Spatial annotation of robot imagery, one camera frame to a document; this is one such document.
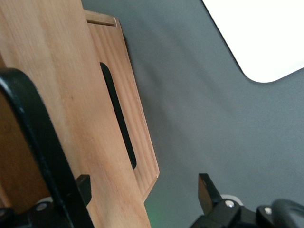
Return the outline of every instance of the metal screw head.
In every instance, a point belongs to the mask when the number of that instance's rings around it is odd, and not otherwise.
[[[46,203],[40,203],[40,204],[38,204],[37,205],[37,207],[36,207],[36,211],[42,211],[42,210],[44,210],[45,208],[47,208],[47,204]]]
[[[264,211],[266,212],[266,214],[271,215],[272,214],[272,210],[270,207],[265,207]]]
[[[229,207],[229,208],[233,208],[233,207],[234,207],[234,202],[231,201],[231,200],[226,200],[226,201],[225,201],[225,204],[226,204],[226,206]]]
[[[6,210],[5,209],[0,209],[0,217],[2,217],[5,214],[6,214]]]

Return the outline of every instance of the wood grain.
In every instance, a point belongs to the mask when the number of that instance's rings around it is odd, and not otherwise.
[[[2,0],[0,21],[3,63],[38,88],[74,177],[91,176],[94,226],[150,227],[81,2]]]
[[[114,17],[102,14],[102,13],[96,13],[93,11],[88,11],[84,9],[85,11],[85,18],[87,22],[92,24],[98,24],[98,25],[108,25],[108,26],[114,26],[116,27],[116,20]]]
[[[143,108],[119,21],[117,27],[89,23],[99,61],[111,71],[123,116],[133,145],[137,166],[134,174],[145,201],[159,176]]]

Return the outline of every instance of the screw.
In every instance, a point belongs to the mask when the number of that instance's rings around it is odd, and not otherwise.
[[[5,209],[1,209],[0,210],[0,217],[2,217],[3,215],[5,215],[6,214],[6,210]]]
[[[45,208],[47,208],[47,204],[46,203],[40,203],[38,204],[38,206],[36,207],[36,211],[42,211],[44,210]]]
[[[264,211],[266,212],[266,214],[271,215],[272,214],[272,210],[270,207],[265,207]]]
[[[226,204],[226,206],[229,207],[229,208],[233,208],[233,207],[234,207],[234,202],[231,201],[231,200],[226,200],[226,201],[225,201],[225,204]]]

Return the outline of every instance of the wooden board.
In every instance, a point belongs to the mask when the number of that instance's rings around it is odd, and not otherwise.
[[[92,24],[115,26],[116,19],[112,16],[84,9],[86,21]]]
[[[112,74],[123,116],[133,145],[137,166],[134,169],[145,201],[159,176],[159,168],[138,95],[131,63],[119,21],[117,27],[89,23],[99,61]]]
[[[81,2],[2,0],[0,54],[38,88],[74,177],[91,176],[94,226],[150,227]]]

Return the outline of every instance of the dark gray surface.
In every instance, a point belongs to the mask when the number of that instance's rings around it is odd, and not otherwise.
[[[116,16],[128,41],[161,171],[145,203],[152,228],[188,228],[202,214],[200,172],[252,210],[304,204],[304,70],[247,79],[200,0],[82,2]]]

